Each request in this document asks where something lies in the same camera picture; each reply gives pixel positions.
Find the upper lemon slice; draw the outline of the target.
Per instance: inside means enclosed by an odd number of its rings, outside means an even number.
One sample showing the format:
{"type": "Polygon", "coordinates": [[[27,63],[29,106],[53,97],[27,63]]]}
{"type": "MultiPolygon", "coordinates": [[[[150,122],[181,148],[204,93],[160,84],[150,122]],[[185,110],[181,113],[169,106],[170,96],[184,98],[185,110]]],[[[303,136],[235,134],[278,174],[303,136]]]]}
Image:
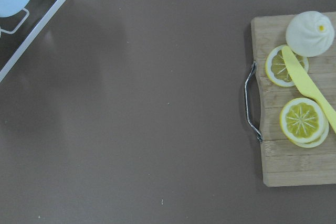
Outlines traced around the upper lemon slice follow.
{"type": "Polygon", "coordinates": [[[265,73],[272,83],[280,87],[293,87],[295,83],[287,71],[282,56],[282,48],[285,46],[287,45],[280,45],[269,53],[265,62],[265,73]]]}

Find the bamboo cutting board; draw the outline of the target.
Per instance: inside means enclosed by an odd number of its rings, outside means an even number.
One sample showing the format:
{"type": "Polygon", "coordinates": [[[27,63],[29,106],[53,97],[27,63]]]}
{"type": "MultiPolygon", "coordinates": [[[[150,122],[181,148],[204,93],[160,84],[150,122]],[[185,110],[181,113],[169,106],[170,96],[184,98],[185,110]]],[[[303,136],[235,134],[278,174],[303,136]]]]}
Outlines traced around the bamboo cutting board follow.
{"type": "Polygon", "coordinates": [[[286,43],[285,33],[293,15],[255,17],[251,21],[253,56],[260,94],[261,162],[268,187],[335,184],[335,131],[313,148],[298,147],[283,134],[279,118],[282,107],[301,96],[296,87],[280,87],[265,73],[269,53],[286,43]]]}

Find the yellow plastic knife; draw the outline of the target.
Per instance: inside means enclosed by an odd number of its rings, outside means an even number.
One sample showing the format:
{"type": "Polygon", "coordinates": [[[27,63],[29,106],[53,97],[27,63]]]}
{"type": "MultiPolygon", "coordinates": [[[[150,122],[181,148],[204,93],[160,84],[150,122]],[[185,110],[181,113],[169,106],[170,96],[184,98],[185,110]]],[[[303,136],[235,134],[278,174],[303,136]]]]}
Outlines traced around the yellow plastic knife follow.
{"type": "Polygon", "coordinates": [[[281,52],[287,72],[298,91],[305,97],[312,98],[320,106],[335,132],[335,109],[309,77],[290,47],[282,47],[281,52]]]}

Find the bottom lemon slice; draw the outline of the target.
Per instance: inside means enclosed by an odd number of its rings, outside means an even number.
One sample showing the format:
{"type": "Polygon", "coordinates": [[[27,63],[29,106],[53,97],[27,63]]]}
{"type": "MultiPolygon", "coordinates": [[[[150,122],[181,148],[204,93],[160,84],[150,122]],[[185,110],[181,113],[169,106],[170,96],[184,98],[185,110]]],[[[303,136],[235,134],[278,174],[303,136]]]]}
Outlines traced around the bottom lemon slice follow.
{"type": "Polygon", "coordinates": [[[307,143],[299,143],[293,140],[289,140],[291,143],[299,146],[299,147],[303,147],[303,148],[314,148],[317,147],[319,145],[321,145],[325,139],[327,138],[329,134],[329,122],[326,121],[324,124],[324,129],[323,129],[323,133],[321,134],[320,137],[318,137],[317,139],[315,139],[314,141],[311,142],[307,142],[307,143]]]}

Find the white steamed bun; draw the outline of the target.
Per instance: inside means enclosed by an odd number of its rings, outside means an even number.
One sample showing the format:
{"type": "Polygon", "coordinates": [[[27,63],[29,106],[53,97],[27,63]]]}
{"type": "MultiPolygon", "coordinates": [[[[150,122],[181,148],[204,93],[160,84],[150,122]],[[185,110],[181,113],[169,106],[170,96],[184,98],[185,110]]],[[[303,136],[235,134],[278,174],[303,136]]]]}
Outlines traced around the white steamed bun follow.
{"type": "Polygon", "coordinates": [[[286,29],[286,42],[290,49],[308,58],[325,53],[334,38],[335,30],[331,20],[318,11],[296,15],[286,29]]]}

